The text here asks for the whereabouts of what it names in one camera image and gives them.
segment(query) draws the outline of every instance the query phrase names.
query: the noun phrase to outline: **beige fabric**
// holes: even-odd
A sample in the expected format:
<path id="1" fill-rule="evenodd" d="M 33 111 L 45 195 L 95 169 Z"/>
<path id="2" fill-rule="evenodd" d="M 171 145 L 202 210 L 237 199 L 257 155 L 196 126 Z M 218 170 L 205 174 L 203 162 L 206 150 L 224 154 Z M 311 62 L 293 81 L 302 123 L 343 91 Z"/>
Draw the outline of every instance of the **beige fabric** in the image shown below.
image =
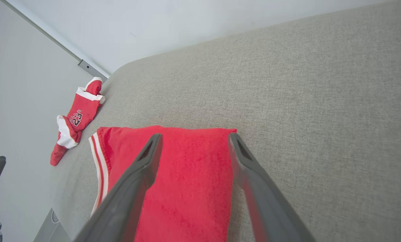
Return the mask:
<path id="1" fill-rule="evenodd" d="M 97 193 L 100 126 L 237 128 L 314 237 L 401 241 L 401 2 L 284 23 L 121 67 L 53 170 L 73 238 Z M 234 189 L 230 241 L 253 240 Z"/>

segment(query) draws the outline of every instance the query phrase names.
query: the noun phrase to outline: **white stripe trim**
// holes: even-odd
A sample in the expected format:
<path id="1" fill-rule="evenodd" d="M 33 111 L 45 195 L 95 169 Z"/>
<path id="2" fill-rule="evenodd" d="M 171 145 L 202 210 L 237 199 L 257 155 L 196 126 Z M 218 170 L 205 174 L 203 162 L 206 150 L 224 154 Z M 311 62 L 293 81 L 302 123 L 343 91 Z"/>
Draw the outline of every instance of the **white stripe trim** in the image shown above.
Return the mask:
<path id="1" fill-rule="evenodd" d="M 106 165 L 105 157 L 102 153 L 102 149 L 100 148 L 99 137 L 97 133 L 94 133 L 93 138 L 96 143 L 96 151 L 97 155 L 99 156 L 99 162 L 102 166 L 103 172 L 103 191 L 102 191 L 102 201 L 105 199 L 106 195 L 108 194 L 108 166 Z"/>
<path id="2" fill-rule="evenodd" d="M 66 147 L 67 149 L 73 148 L 78 145 L 77 142 L 70 136 L 69 127 L 67 127 L 66 120 L 61 116 L 57 116 L 57 125 L 59 126 L 60 139 L 57 144 Z"/>
<path id="3" fill-rule="evenodd" d="M 90 138 L 88 138 L 88 141 L 90 142 L 90 148 L 92 149 L 93 160 L 94 160 L 94 164 L 96 165 L 97 180 L 99 181 L 96 201 L 94 202 L 93 210 L 92 210 L 92 213 L 90 214 L 90 216 L 92 216 L 93 213 L 97 210 L 97 206 L 99 205 L 99 198 L 100 198 L 100 194 L 102 193 L 102 191 L 101 191 L 102 176 L 100 175 L 99 162 L 97 161 L 96 153 L 94 152 L 93 139 L 90 137 Z"/>
<path id="4" fill-rule="evenodd" d="M 105 97 L 102 95 L 93 95 L 89 92 L 86 92 L 84 87 L 78 87 L 78 90 L 76 91 L 76 93 L 77 93 L 77 95 L 80 95 L 81 97 L 87 98 L 88 100 L 91 100 L 91 101 L 101 101 L 102 98 L 105 99 Z"/>
<path id="5" fill-rule="evenodd" d="M 100 104 L 103 104 L 103 103 L 105 102 L 105 96 L 103 95 L 102 97 L 103 97 L 103 98 L 99 100 L 99 103 L 100 103 Z"/>

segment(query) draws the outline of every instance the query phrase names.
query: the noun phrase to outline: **white cable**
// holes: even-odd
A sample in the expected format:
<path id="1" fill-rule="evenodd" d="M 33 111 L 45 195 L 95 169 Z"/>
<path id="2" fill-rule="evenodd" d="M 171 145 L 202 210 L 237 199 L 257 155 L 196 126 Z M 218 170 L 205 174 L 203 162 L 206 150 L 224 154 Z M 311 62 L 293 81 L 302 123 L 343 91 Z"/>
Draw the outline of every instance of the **white cable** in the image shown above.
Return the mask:
<path id="1" fill-rule="evenodd" d="M 53 224 L 58 224 L 60 222 L 60 221 L 57 221 L 57 222 L 54 221 L 54 210 L 51 212 L 51 222 Z"/>
<path id="2" fill-rule="evenodd" d="M 0 242 L 3 242 L 3 233 L 0 231 Z"/>

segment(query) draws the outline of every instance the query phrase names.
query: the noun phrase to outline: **gray upholstered bed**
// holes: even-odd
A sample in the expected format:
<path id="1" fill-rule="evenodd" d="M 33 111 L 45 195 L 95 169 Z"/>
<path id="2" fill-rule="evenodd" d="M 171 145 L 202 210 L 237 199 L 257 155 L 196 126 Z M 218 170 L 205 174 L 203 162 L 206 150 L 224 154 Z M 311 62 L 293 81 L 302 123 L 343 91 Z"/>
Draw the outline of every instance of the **gray upholstered bed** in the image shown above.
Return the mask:
<path id="1" fill-rule="evenodd" d="M 101 126 L 237 128 L 318 241 L 401 241 L 401 1 L 283 23 L 144 58 L 53 168 L 74 238 L 97 195 Z M 253 240 L 234 189 L 230 241 Z"/>

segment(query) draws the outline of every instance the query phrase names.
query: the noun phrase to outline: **red fabric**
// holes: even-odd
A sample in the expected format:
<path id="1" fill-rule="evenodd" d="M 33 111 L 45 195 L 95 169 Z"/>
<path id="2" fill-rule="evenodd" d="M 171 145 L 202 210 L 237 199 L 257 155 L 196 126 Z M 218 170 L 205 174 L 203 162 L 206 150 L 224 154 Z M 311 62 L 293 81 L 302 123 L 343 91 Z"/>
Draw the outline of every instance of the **red fabric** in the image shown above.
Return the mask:
<path id="1" fill-rule="evenodd" d="M 101 88 L 102 80 L 98 77 L 94 77 L 85 88 L 78 87 L 68 115 L 57 117 L 59 137 L 51 153 L 51 165 L 56 166 L 67 149 L 78 145 L 82 130 L 94 119 L 98 107 L 105 100 L 105 97 L 100 95 Z M 63 141 L 62 136 L 67 137 L 66 141 Z"/>
<path id="2" fill-rule="evenodd" d="M 228 135 L 232 132 L 236 129 L 153 126 L 97 130 L 90 144 L 96 166 L 108 170 L 108 191 L 150 137 L 162 133 L 159 169 L 145 195 L 135 241 L 226 241 L 232 194 Z M 106 184 L 106 178 L 101 175 L 99 182 Z M 102 200 L 100 190 L 97 205 Z"/>

